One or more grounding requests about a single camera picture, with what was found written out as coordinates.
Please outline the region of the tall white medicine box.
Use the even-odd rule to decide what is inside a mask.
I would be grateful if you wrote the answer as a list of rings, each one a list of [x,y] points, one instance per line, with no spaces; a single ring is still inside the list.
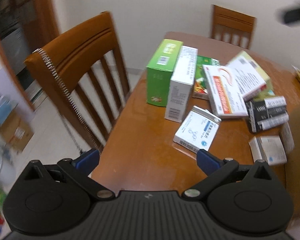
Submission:
[[[182,46],[173,74],[167,99],[165,119],[182,122],[187,103],[193,92],[198,49]]]

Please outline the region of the green bear medicine box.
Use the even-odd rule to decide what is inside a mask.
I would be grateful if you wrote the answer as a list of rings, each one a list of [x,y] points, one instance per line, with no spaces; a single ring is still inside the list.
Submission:
[[[147,64],[146,102],[166,107],[170,79],[173,74],[183,42],[163,39]]]

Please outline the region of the white blue medicine box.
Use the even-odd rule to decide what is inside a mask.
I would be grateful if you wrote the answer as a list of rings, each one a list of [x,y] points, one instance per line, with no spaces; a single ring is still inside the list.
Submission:
[[[197,154],[208,151],[219,129],[221,119],[207,109],[193,106],[176,131],[173,142]]]

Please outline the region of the small white box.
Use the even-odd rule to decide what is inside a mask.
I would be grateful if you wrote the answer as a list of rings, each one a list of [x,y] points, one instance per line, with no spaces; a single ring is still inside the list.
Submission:
[[[253,161],[263,160],[269,166],[283,165],[287,162],[285,149],[279,136],[253,137],[249,141]]]

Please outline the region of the white orange capsule box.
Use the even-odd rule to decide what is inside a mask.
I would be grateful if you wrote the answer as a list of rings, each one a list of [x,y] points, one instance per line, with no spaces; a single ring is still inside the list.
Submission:
[[[203,65],[203,71],[213,114],[221,119],[246,118],[248,111],[232,70]]]

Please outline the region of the green red medicine box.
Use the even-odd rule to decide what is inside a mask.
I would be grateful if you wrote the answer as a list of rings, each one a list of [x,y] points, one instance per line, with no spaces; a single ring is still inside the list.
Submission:
[[[194,98],[208,100],[208,93],[206,88],[206,76],[203,69],[203,65],[209,66],[219,66],[219,61],[217,59],[204,57],[204,56],[197,56],[197,63],[196,63],[196,72],[194,75],[194,86],[193,86],[193,94]]]

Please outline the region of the black LANKE pen box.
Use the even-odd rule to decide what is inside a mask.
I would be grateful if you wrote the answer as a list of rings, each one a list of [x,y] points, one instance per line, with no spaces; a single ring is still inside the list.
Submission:
[[[258,133],[280,126],[289,120],[284,96],[274,96],[245,103],[248,111],[247,124],[251,133]]]

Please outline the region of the cardboard box on floor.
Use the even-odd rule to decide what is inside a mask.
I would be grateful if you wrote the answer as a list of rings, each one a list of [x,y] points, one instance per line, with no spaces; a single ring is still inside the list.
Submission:
[[[34,132],[16,110],[11,111],[0,126],[0,136],[3,141],[18,152],[23,152]]]

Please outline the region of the white yellow-green large box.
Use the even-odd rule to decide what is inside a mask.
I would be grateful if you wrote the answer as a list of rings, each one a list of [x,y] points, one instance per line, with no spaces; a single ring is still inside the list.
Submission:
[[[275,95],[270,76],[246,51],[241,51],[225,66],[232,70],[245,102]]]

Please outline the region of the near wooden chair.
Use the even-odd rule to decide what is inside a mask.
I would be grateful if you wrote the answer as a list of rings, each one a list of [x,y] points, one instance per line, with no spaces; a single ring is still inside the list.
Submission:
[[[130,96],[130,84],[115,24],[109,11],[62,33],[42,48],[36,49],[24,61],[26,68],[55,105],[61,118],[68,121],[91,148],[102,151],[103,143],[89,127],[71,96],[72,92],[78,95],[102,138],[108,140],[110,132],[79,84],[83,76],[89,77],[111,126],[115,126],[116,118],[93,71],[93,65],[97,62],[100,62],[104,71],[116,109],[121,112],[123,104]]]

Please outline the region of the wooden chair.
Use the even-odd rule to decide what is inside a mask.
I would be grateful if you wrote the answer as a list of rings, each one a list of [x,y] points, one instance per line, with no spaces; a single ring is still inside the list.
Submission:
[[[210,38],[216,39],[220,35],[219,40],[224,42],[225,36],[229,35],[229,44],[250,49],[256,22],[254,16],[213,4]]]
[[[61,118],[68,121],[91,148],[102,151],[103,143],[89,127],[71,96],[72,92],[78,95],[102,138],[108,140],[110,132],[79,84],[83,76],[89,77],[111,126],[115,126],[116,118],[93,71],[93,65],[97,62],[100,62],[104,71],[116,109],[121,112],[123,104],[130,96],[130,84],[115,24],[109,11],[62,33],[42,48],[36,49],[24,61],[26,68],[55,105]]]

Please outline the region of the far wooden chair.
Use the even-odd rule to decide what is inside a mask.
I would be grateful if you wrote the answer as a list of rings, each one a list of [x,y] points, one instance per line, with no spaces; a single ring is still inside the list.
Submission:
[[[254,16],[213,4],[210,38],[216,39],[220,35],[219,40],[224,42],[225,36],[229,35],[229,44],[250,49],[256,22]]]

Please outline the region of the dark wooden door frame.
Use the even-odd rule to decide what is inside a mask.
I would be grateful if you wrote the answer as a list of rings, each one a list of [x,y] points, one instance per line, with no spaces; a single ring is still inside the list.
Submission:
[[[43,92],[24,60],[58,34],[52,0],[0,0],[0,59],[31,110]]]

